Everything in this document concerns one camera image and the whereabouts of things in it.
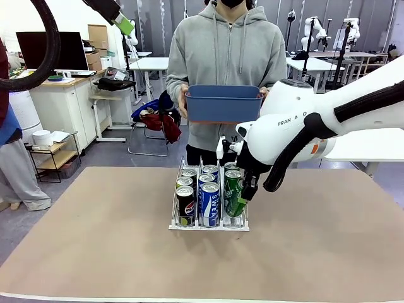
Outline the white desk cabinet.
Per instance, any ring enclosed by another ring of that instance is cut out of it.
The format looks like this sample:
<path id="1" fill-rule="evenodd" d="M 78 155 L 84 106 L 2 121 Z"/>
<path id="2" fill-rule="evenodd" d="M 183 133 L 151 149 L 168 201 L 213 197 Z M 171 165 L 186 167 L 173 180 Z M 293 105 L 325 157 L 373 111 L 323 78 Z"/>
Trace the white desk cabinet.
<path id="1" fill-rule="evenodd" d="M 89 78 L 77 78 L 69 83 L 49 83 L 29 90 L 44 130 L 50 132 L 78 132 L 79 151 L 96 138 L 95 117 L 89 96 L 92 84 L 102 76 L 97 72 Z M 23 140 L 32 142 L 32 133 L 39 129 L 23 131 Z"/>

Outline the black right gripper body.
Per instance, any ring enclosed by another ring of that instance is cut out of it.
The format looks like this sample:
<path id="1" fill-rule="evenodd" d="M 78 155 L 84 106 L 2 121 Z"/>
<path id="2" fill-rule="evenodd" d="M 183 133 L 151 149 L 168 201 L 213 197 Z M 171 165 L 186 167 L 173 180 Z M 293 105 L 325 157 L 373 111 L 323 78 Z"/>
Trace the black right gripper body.
<path id="1" fill-rule="evenodd" d="M 240 154 L 236 160 L 237 166 L 243 169 L 247 176 L 255 177 L 259 179 L 261 174 L 269 172 L 272 165 L 261 163 L 256 160 L 250 153 L 247 146 L 243 146 Z"/>

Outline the person's left forearm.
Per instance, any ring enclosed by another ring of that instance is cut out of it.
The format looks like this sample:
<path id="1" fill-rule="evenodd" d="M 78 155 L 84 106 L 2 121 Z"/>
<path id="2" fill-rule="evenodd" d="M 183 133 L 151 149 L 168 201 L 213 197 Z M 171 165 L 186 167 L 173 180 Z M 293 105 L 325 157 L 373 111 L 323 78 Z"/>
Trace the person's left forearm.
<path id="1" fill-rule="evenodd" d="M 285 79 L 286 77 L 287 77 L 286 68 L 271 69 L 266 75 L 263 86 L 268 90 L 271 90 L 277 81 Z"/>

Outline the white background table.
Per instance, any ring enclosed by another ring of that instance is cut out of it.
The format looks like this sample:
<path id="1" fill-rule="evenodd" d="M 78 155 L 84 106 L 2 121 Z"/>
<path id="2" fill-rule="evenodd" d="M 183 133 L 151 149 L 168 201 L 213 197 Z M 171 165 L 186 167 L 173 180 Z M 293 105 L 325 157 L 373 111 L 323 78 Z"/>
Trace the white background table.
<path id="1" fill-rule="evenodd" d="M 138 59 L 137 61 L 129 64 L 130 71 L 141 71 L 145 76 L 145 84 L 146 84 L 146 95 L 148 101 L 152 100 L 152 93 L 150 90 L 150 77 L 149 72 L 157 71 L 160 86 L 162 90 L 165 90 L 165 80 L 163 78 L 164 72 L 168 69 L 169 66 L 169 58 L 168 57 L 143 57 Z"/>
<path id="2" fill-rule="evenodd" d="M 314 78 L 313 90 L 314 93 L 326 93 L 326 82 L 328 76 L 332 72 L 336 72 L 337 65 L 320 59 L 310 57 L 308 60 L 293 60 L 291 57 L 286 58 L 288 73 L 291 79 L 286 82 L 294 87 L 303 87 L 307 84 L 302 84 L 305 81 L 303 77 L 304 67 L 306 67 L 305 77 L 312 76 Z"/>

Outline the metal chair frame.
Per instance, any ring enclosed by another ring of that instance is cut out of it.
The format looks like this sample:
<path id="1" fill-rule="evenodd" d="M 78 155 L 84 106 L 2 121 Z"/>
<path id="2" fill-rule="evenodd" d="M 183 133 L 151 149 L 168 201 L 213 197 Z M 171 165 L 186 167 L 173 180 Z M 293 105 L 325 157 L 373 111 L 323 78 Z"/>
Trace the metal chair frame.
<path id="1" fill-rule="evenodd" d="M 148 140 L 158 140 L 158 141 L 163 141 L 164 142 L 164 146 L 165 146 L 165 153 L 143 153 L 143 152 L 136 152 L 136 151 L 132 151 L 131 150 L 131 143 L 132 143 L 132 139 L 133 139 L 133 133 L 134 130 L 138 127 L 138 123 L 137 122 L 133 122 L 131 125 L 131 130 L 130 130 L 130 134 L 129 134 L 129 141 L 128 141 L 128 148 L 127 151 L 130 155 L 138 155 L 138 156 L 147 156 L 147 157 L 167 157 L 169 155 L 169 148 L 168 148 L 168 141 L 165 137 L 165 130 L 164 128 L 162 128 L 160 130 L 160 132 L 162 132 L 163 136 L 162 137 L 158 137 L 158 136 L 149 136 L 146 133 L 146 126 L 143 126 L 143 136 L 148 139 Z"/>

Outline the black computer monitor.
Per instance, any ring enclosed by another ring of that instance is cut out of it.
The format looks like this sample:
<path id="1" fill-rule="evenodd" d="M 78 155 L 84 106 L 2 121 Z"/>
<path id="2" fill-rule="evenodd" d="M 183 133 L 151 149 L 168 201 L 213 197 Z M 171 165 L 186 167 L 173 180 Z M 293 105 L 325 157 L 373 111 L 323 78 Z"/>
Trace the black computer monitor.
<path id="1" fill-rule="evenodd" d="M 85 50 L 79 32 L 59 32 L 61 39 L 56 69 L 88 70 Z M 28 69 L 37 69 L 44 60 L 47 39 L 45 32 L 17 32 L 16 37 Z"/>

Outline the blue plastic bin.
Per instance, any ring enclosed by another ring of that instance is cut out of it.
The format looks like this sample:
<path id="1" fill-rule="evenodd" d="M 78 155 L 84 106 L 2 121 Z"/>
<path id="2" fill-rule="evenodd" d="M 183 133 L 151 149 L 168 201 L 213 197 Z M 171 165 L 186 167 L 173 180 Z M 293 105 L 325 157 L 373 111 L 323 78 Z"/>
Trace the blue plastic bin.
<path id="1" fill-rule="evenodd" d="M 237 124 L 259 117 L 263 94 L 256 86 L 192 85 L 186 93 L 191 122 Z"/>

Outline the black bag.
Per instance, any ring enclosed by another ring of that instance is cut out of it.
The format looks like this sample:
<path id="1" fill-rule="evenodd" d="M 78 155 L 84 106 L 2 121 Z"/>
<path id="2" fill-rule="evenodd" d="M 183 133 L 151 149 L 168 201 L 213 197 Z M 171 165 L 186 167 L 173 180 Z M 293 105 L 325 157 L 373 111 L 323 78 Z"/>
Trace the black bag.
<path id="1" fill-rule="evenodd" d="M 125 90 L 127 88 L 135 87 L 135 81 L 128 80 L 112 80 L 108 78 L 100 78 L 97 81 L 93 82 L 93 84 L 99 90 L 107 90 L 110 92 L 115 92 L 119 90 Z"/>

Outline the black tripod stand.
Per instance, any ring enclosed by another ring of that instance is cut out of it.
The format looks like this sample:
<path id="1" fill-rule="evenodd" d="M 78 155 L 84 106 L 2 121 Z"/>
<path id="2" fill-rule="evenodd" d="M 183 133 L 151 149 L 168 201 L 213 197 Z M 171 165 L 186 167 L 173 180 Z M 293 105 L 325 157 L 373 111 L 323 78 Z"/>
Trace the black tripod stand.
<path id="1" fill-rule="evenodd" d="M 339 57 L 338 57 L 338 62 L 337 62 L 337 65 L 336 65 L 334 78 L 333 78 L 333 81 L 332 81 L 332 86 L 331 86 L 332 90 L 337 89 L 338 77 L 339 77 L 339 74 L 340 74 L 340 71 L 341 71 L 342 62 L 343 62 L 343 58 L 344 58 L 344 55 L 345 55 L 345 49 L 346 49 L 346 46 L 347 46 L 348 36 L 349 36 L 350 31 L 351 31 L 351 28 L 353 27 L 353 21 L 350 20 L 349 18 L 344 19 L 343 23 L 346 25 L 345 34 L 344 34 L 344 38 L 343 38 L 342 47 L 340 49 L 340 54 L 339 54 Z"/>
<path id="2" fill-rule="evenodd" d="M 314 30 L 314 24 L 316 21 L 316 17 L 310 17 L 305 20 L 305 27 L 304 27 L 304 36 L 301 39 L 302 43 L 302 55 L 301 58 L 304 60 L 303 70 L 302 70 L 302 81 L 306 79 L 307 74 L 307 62 L 309 58 L 309 50 L 311 46 L 311 42 L 314 40 L 312 37 L 312 33 Z"/>
<path id="3" fill-rule="evenodd" d="M 295 21 L 295 19 L 296 19 L 295 11 L 294 11 L 294 9 L 291 9 L 287 15 L 288 28 L 287 28 L 287 39 L 286 39 L 286 43 L 285 43 L 286 57 L 290 57 L 290 53 L 288 51 L 288 44 L 289 44 L 289 40 L 290 40 L 291 26 L 292 26 L 292 23 Z"/>

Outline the person's right forearm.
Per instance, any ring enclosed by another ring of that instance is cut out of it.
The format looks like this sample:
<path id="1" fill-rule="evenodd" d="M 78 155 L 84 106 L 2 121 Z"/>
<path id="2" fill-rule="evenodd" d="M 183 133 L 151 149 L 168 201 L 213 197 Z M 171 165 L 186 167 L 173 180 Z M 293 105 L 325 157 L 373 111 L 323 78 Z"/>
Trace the person's right forearm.
<path id="1" fill-rule="evenodd" d="M 189 80 L 186 72 L 183 71 L 168 71 L 167 73 L 167 93 L 172 101 L 179 105 L 181 97 L 189 88 Z"/>

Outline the white round container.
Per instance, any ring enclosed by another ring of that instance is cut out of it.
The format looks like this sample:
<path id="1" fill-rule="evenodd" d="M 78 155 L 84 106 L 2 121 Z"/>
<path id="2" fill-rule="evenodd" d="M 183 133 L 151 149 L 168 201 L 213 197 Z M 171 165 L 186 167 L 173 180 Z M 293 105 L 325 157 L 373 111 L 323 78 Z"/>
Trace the white round container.
<path id="1" fill-rule="evenodd" d="M 48 130 L 38 130 L 32 133 L 32 138 L 37 146 L 52 146 L 54 144 L 52 133 Z"/>

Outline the large white table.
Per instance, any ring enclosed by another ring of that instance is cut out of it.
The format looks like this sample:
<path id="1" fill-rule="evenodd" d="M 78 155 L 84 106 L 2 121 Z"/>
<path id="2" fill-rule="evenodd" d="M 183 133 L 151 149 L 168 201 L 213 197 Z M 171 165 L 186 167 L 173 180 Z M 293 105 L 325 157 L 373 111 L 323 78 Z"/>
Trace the large white table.
<path id="1" fill-rule="evenodd" d="M 348 133 L 336 139 L 324 159 L 349 162 L 372 177 L 380 163 L 404 162 L 404 130 L 369 129 Z"/>

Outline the black backpack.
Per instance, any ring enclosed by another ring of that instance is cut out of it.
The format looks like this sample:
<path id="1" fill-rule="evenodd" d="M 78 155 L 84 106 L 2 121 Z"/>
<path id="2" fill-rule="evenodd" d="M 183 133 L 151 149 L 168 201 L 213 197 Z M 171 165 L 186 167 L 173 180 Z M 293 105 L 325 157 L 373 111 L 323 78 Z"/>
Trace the black backpack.
<path id="1" fill-rule="evenodd" d="M 164 90 L 158 98 L 158 113 L 181 116 L 167 90 Z"/>

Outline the dark red jacket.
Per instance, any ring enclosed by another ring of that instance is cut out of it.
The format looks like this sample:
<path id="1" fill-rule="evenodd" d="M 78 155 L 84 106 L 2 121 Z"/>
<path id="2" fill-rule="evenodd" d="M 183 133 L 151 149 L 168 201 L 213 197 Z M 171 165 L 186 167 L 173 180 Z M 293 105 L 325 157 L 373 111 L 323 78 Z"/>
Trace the dark red jacket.
<path id="1" fill-rule="evenodd" d="M 155 114 L 142 116 L 141 121 L 152 131 L 160 131 L 164 128 L 165 137 L 171 144 L 175 143 L 182 133 L 179 128 L 181 124 L 181 116 L 159 114 L 156 112 Z"/>

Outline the person in dark red top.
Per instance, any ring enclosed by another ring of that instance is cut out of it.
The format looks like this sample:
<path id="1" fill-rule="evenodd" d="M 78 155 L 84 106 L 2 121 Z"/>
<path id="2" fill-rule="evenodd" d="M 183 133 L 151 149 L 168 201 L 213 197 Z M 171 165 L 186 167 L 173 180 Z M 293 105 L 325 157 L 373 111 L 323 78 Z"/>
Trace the person in dark red top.
<path id="1" fill-rule="evenodd" d="M 9 92 L 0 89 L 0 198 L 11 210 L 22 203 L 28 211 L 46 210 L 51 207 L 51 198 L 37 184 L 22 137 Z"/>

